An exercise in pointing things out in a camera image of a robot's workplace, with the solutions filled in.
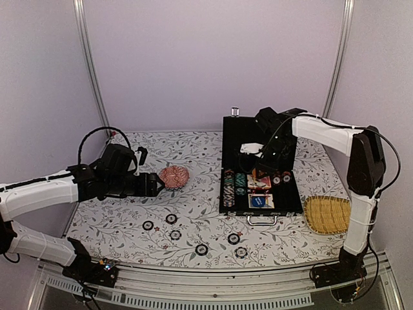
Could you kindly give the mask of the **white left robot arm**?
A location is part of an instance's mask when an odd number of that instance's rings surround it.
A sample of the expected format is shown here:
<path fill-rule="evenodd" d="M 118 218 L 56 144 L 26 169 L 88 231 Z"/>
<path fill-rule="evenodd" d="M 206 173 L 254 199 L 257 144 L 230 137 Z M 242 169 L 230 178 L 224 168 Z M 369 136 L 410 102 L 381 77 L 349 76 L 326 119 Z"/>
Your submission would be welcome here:
<path fill-rule="evenodd" d="M 94 198 L 156 197 L 165 187 L 156 173 L 140 172 L 148 152 L 110 144 L 91 164 L 77 163 L 56 174 L 1 186 L 1 254 L 24 254 L 70 266 L 82 280 L 96 267 L 85 246 L 73 238 L 54 238 L 15 218 L 38 209 Z"/>

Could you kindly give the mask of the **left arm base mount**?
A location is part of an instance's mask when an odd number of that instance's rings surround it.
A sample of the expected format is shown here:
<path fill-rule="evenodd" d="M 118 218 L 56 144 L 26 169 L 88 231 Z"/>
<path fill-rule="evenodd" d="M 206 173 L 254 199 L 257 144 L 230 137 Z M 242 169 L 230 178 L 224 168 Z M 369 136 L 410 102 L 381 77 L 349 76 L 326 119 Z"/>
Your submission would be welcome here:
<path fill-rule="evenodd" d="M 73 238 L 68 238 L 68 241 L 74 246 L 76 256 L 69 266 L 63 266 L 62 275 L 82 284 L 96 284 L 114 288 L 119 272 L 115 263 L 106 258 L 93 262 L 80 241 Z"/>

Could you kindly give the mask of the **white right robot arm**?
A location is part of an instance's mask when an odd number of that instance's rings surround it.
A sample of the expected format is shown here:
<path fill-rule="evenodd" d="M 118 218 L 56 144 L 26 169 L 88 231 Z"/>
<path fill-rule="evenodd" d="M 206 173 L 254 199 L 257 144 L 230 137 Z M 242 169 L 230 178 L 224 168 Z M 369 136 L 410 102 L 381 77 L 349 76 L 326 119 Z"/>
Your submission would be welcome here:
<path fill-rule="evenodd" d="M 349 158 L 347 185 L 351 212 L 343 251 L 352 256 L 361 254 L 367 248 L 377 202 L 384 189 L 385 137 L 374 126 L 347 125 L 308 112 L 289 112 L 286 118 L 281 118 L 271 108 L 261 109 L 254 123 L 270 137 L 264 144 L 242 143 L 239 150 L 257 157 L 257 169 L 267 174 L 279 166 L 291 138 L 315 141 Z"/>

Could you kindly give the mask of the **red card deck box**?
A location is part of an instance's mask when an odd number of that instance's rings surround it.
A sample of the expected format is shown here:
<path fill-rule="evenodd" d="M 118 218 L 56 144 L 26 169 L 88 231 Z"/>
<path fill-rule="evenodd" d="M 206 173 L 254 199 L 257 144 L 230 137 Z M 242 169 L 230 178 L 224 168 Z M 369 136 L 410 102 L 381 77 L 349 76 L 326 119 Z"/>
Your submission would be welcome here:
<path fill-rule="evenodd" d="M 247 185 L 249 189 L 261 189 L 266 190 L 272 187 L 269 176 L 262 178 L 256 178 L 252 174 L 247 175 Z"/>

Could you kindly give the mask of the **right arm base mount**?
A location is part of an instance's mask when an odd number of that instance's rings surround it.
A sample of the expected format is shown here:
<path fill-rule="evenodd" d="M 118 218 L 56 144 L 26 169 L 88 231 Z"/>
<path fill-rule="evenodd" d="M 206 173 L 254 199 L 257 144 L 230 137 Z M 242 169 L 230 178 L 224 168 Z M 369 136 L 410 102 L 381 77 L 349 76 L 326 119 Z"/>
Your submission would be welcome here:
<path fill-rule="evenodd" d="M 316 288 L 352 282 L 352 284 L 331 290 L 331 293 L 333 298 L 342 304 L 353 302 L 358 296 L 367 275 L 363 262 L 367 249 L 366 247 L 357 255 L 340 249 L 338 262 L 314 265 L 309 271 L 310 279 L 314 282 Z"/>

